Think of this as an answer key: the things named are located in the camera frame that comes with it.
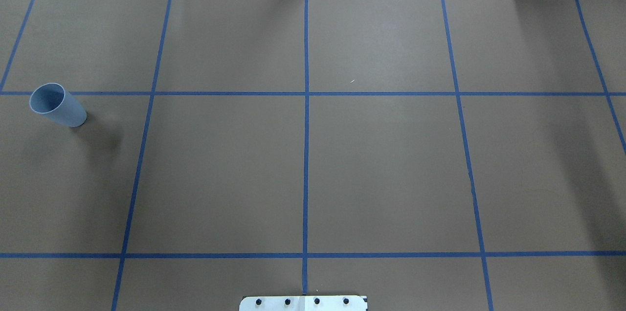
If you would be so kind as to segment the blue plastic cup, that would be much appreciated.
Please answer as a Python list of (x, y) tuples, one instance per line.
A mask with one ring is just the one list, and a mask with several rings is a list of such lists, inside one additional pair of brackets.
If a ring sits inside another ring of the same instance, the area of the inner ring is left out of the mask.
[(39, 86), (31, 93), (29, 106), (34, 113), (69, 128), (82, 126), (87, 120), (87, 111), (78, 99), (56, 82)]

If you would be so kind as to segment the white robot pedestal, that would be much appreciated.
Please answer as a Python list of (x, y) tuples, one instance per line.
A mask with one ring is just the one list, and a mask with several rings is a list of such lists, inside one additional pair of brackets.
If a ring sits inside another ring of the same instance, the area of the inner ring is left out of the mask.
[(359, 295), (294, 295), (245, 297), (240, 311), (368, 311)]

